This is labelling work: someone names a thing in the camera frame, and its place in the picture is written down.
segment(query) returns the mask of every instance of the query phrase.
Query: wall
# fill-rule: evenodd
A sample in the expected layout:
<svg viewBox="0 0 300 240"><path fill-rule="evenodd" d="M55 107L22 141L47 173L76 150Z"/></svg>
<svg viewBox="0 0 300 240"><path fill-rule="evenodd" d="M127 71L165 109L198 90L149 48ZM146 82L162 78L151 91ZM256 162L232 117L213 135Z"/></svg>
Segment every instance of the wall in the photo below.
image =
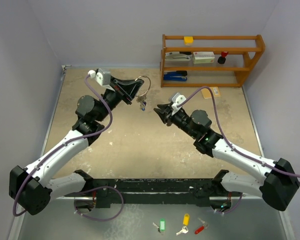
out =
<svg viewBox="0 0 300 240"><path fill-rule="evenodd" d="M13 200L9 172L39 157L62 74L26 0L0 0L0 240Z"/></svg>
<svg viewBox="0 0 300 240"><path fill-rule="evenodd" d="M300 173L300 0L280 0L261 34L266 51L244 87L265 156ZM300 239L300 189L288 209Z"/></svg>
<svg viewBox="0 0 300 240"><path fill-rule="evenodd" d="M159 66L162 34L257 35L278 0L29 0L62 64Z"/></svg>

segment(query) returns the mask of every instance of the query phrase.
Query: cable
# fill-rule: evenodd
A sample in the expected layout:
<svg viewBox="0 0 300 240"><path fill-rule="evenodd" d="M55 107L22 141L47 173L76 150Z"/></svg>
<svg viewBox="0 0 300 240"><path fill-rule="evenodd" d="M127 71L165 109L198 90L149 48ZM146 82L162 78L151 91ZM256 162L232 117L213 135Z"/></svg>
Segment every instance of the cable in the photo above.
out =
<svg viewBox="0 0 300 240"><path fill-rule="evenodd" d="M90 190L87 190L87 191L81 191L81 192L78 192L78 193L79 194L86 194L86 193L89 193L89 192L92 192L92 191L96 191L96 190L99 190L99 189L104 189L104 188L114 190L117 194L119 194L119 196L121 198L121 207L120 207L120 210L117 212L116 215L114 215L114 216L112 216L110 218L105 218L105 219L97 218L97 217L92 217L92 216L88 216L88 215L85 215L82 212L80 212L79 209L76 206L74 206L74 209L75 209L74 213L77 213L77 214L79 214L80 216L82 216L82 217L84 217L86 219L97 221L97 222L107 222L107 221L110 221L110 220L115 219L116 217L118 217L119 214L124 209L124 205L125 205L124 197L122 196L121 192L119 192L118 189L116 189L116 188L114 188L112 186L98 186L96 188L93 188L93 189L90 189Z"/></svg>
<svg viewBox="0 0 300 240"><path fill-rule="evenodd" d="M229 211L216 211L216 210L214 210L214 212L215 212L215 213L222 214L222 215L223 215L223 214L229 214L229 213L233 212L233 211L239 206L239 204L240 204L240 202L241 202L241 200L242 200L242 196L243 196L243 194L241 193L241 195L240 195L238 201L236 202L236 204L235 204L232 208L230 208Z"/></svg>
<svg viewBox="0 0 300 240"><path fill-rule="evenodd" d="M103 133L104 131L106 131L110 125L112 124L112 121L113 121L113 115L112 115L112 112L111 112L111 109L110 107L108 106L108 104L106 103L106 101L102 98L101 95L99 95L99 93L97 93L97 91L88 83L88 78L90 77L90 75L88 74L85 79L84 79L84 83L86 84L86 86L98 97L98 99L102 102L102 104L105 106L105 108L107 109L108 113L109 113L109 116L110 116L110 120L109 120L109 123L108 125L100 130L100 131L97 131L97 132L94 132L94 133L90 133L90 134L86 134L86 135L83 135L83 136L78 136L78 137L74 137L74 138L71 138L69 139L68 141L65 142L65 144L61 144L59 146L57 146L54 150L52 150L49 154L47 154L43 159L42 161L40 161L37 165L37 168L34 168L29 174L28 176L26 176L26 178L24 179L23 183L21 184L18 192L16 193L15 195L15 198L14 198L14 202L13 202L13 207L12 207L12 214L13 216L15 217L19 217L21 216L22 214L24 214L26 212L26 210L23 210L21 211L20 213L17 213L17 204L18 204L18 200L19 200L19 197L22 193L22 191L24 190L27 182L29 181L29 179L32 177L32 175L37 171L37 169L39 169L40 166L42 166L53 154L55 154L56 152L58 152L60 149L62 149L63 147L65 147L66 145L68 145L69 143L73 142L73 141L76 141L76 140L79 140L79 139L86 139L86 138L89 138L89 137L93 137L95 135L99 135L101 133Z"/></svg>
<svg viewBox="0 0 300 240"><path fill-rule="evenodd" d="M287 176L290 176L290 177L296 177L296 178L300 178L300 174L294 174L294 173L290 173L290 172L286 172L286 171L282 171L280 169L277 169L269 164L267 164L266 162L262 162L254 157L251 157L251 156L248 156L246 154L244 154L243 152L240 152L239 150L237 150L236 148L234 148L232 146L232 144L230 143L230 141L227 139L224 131L222 130L221 128L221 125L220 125L220 122L219 122L219 117L218 117L218 113L217 113L217 106L216 106L216 102L215 102L215 97L214 97L214 94L212 92L212 90L210 89L210 87L208 86L202 86L200 88L198 88L196 91L194 91L183 103L179 104L177 107L182 107L183 105L185 105L194 95L196 95L199 91L201 91L202 89L208 89L210 94L211 94L211 97L212 97L212 103L213 103L213 109L214 109L214 114L215 114L215 119L216 119L216 123L218 125L218 128L220 130L220 133L221 135L223 136L223 139L225 140L226 144L228 144L228 146L233 150L235 151L237 154L247 158L247 159L250 159L258 164L261 164L262 166L266 166L280 174L283 174L283 175L287 175Z"/></svg>

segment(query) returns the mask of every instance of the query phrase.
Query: wooden shelf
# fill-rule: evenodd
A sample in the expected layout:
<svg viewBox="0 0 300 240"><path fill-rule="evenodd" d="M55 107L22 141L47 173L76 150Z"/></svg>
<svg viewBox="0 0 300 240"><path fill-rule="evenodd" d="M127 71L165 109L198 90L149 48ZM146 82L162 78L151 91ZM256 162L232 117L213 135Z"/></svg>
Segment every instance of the wooden shelf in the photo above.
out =
<svg viewBox="0 0 300 240"><path fill-rule="evenodd" d="M162 36L161 50L161 87L241 87L250 72L266 49L261 35L256 36L193 36L192 46L183 44L184 36ZM194 64L191 61L165 60L168 52L214 52L214 63ZM228 52L225 64L218 64L217 60L221 52ZM234 60L239 55L241 64ZM237 83L166 83L164 82L165 71L231 71L234 72Z"/></svg>

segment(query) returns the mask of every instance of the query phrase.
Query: floor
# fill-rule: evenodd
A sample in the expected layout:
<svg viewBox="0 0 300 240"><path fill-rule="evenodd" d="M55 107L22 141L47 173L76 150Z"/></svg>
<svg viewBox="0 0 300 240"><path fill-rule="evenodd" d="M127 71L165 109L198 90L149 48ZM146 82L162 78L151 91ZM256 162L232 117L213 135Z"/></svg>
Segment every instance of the floor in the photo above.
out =
<svg viewBox="0 0 300 240"><path fill-rule="evenodd" d="M76 122L75 110L81 96L92 95L84 83L89 68L67 70L57 104L47 152L57 144ZM195 88L161 88L157 68L114 68L111 74L119 79L150 77L151 90L147 95L147 108L140 110L136 101L132 105L121 102L113 110L113 124L90 147L76 155L57 174L63 177L82 169L93 178L213 178L221 169L242 174L243 171L219 159L202 155L193 146L194 140L176 126L164 125L153 108L169 102L169 97L180 92L186 97ZM90 80L102 94L104 89ZM147 88L145 82L141 91ZM234 144L260 154L257 138L241 88L220 88L216 99L218 115L224 133ZM205 110L218 131L211 99L201 93L194 96L184 109L190 115L196 109Z"/></svg>

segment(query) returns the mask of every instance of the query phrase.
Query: yellow object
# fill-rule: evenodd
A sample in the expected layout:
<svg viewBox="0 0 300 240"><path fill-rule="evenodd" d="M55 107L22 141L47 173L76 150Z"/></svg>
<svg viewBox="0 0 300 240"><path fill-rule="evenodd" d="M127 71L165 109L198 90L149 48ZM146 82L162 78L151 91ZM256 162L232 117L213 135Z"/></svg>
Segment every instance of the yellow object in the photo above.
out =
<svg viewBox="0 0 300 240"><path fill-rule="evenodd" d="M212 90L213 96L215 98L221 97L220 90L217 86L211 86L210 89ZM201 93L202 93L204 99L210 99L211 98L211 93L208 89L206 89L206 88L202 89Z"/></svg>
<svg viewBox="0 0 300 240"><path fill-rule="evenodd" d="M188 226L189 224L190 215L186 213L183 217L183 225Z"/></svg>
<svg viewBox="0 0 300 240"><path fill-rule="evenodd" d="M194 43L194 38L192 36L184 36L184 45L191 46Z"/></svg>

